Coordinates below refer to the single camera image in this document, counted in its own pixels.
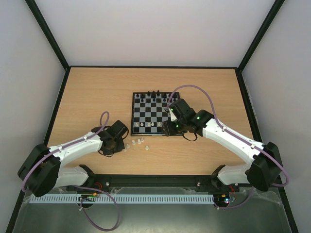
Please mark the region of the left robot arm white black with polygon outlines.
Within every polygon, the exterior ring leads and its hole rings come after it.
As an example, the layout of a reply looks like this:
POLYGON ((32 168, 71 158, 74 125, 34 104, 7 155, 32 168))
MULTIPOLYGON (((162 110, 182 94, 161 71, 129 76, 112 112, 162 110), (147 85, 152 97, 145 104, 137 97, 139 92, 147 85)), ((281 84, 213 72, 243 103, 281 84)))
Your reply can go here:
POLYGON ((111 126, 93 128, 86 135, 58 146, 39 144, 33 148, 17 172, 23 181, 22 190, 36 197, 63 186, 91 188, 95 174, 86 165, 67 167, 70 162, 93 152, 111 157, 125 149, 124 139, 129 129, 117 120, 111 126))

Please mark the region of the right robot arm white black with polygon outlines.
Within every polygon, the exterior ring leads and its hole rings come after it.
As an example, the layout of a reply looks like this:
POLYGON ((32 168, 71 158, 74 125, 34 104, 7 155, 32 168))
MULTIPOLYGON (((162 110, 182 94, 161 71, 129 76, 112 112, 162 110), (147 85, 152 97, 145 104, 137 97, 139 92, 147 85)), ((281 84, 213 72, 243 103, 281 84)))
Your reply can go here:
POLYGON ((275 159, 279 150, 274 143, 263 144, 250 139, 227 127, 206 110, 195 112, 184 99, 176 100, 165 111, 170 115, 170 119, 162 124, 166 136, 193 133, 219 143, 245 162, 239 166, 219 166, 212 178, 215 189, 223 190, 238 183, 250 184, 265 192, 275 185, 281 165, 275 159))

